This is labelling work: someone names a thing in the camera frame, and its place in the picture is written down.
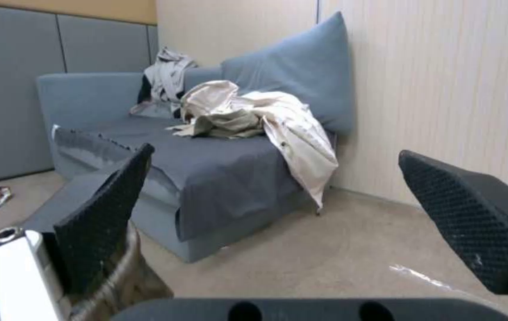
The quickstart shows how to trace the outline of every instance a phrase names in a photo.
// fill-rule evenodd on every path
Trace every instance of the gray blanket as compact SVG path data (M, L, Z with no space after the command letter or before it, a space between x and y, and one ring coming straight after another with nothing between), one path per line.
M305 193L266 136L236 140L180 137L165 130L175 124L180 122L131 116L82 131L60 128L56 137L58 144L84 136L125 149L152 144L156 149L153 167L180 191L177 233L181 241L236 218L275 209L294 193Z

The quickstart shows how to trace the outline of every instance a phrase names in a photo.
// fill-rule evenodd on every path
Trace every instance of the gray partition panel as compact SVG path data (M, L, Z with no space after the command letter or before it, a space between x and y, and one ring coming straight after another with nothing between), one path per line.
M0 8L0 178L53 166L35 79L62 72L56 17Z
M147 35L149 37L149 56L150 64L154 63L158 53L158 32L156 26L147 26Z
M149 65L146 26L58 15L68 73L142 71Z

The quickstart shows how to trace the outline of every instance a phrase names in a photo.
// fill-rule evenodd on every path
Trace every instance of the clothing pile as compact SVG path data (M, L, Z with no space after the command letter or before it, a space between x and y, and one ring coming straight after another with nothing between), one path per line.
M172 126L177 136L242 138L265 134L280 150L291 175L322 207L323 189L338 167L335 152L307 104L280 91L239 96L230 81L195 86L182 99L187 124Z
M180 118L184 72L198 65L188 57L163 47L155 63L144 71L137 104L129 112L148 117Z

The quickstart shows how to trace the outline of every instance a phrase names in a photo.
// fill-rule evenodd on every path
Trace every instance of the blue pillow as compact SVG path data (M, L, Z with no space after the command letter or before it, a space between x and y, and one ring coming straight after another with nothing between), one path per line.
M284 41L222 63L223 79L250 91L283 91L309 104L326 130L352 128L347 30L341 13Z

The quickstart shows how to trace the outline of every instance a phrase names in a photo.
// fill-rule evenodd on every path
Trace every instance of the floor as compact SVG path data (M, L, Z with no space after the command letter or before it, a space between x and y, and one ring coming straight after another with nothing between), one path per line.
M21 221L63 183L53 172L0 182L15 193L0 221ZM508 313L508 296L489 293L422 210L339 189L321 217L297 211L195 264L141 242L181 297L460 297Z

